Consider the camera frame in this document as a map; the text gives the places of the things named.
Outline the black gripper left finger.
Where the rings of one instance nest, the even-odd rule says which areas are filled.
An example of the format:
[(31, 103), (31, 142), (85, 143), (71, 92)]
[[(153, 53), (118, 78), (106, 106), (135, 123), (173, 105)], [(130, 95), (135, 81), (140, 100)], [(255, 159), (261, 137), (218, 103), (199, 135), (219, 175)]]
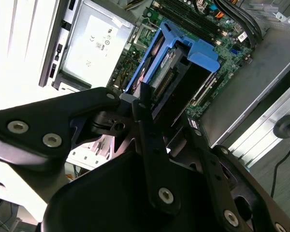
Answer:
[(176, 215), (181, 201), (150, 111), (152, 89), (146, 83), (139, 88), (139, 97), (97, 87), (0, 110), (0, 161), (55, 172), (74, 148), (110, 135), (114, 157), (129, 152), (142, 157), (151, 207)]

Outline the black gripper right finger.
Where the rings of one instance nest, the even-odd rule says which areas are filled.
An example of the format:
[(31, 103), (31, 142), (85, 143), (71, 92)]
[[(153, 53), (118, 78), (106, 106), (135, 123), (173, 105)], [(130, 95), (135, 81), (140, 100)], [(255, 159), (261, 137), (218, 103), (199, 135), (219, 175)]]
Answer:
[(183, 129), (198, 158), (217, 223), (226, 232), (290, 232), (290, 218), (226, 147), (208, 146), (198, 123), (183, 115)]

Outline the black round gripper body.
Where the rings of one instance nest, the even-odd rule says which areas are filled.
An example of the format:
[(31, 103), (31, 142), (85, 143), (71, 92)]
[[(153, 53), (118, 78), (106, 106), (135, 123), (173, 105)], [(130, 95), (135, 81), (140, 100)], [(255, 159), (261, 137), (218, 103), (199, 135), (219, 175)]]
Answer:
[(142, 158), (119, 156), (62, 187), (50, 200), (43, 232), (221, 232), (203, 176), (171, 163), (181, 208), (157, 212), (146, 192)]

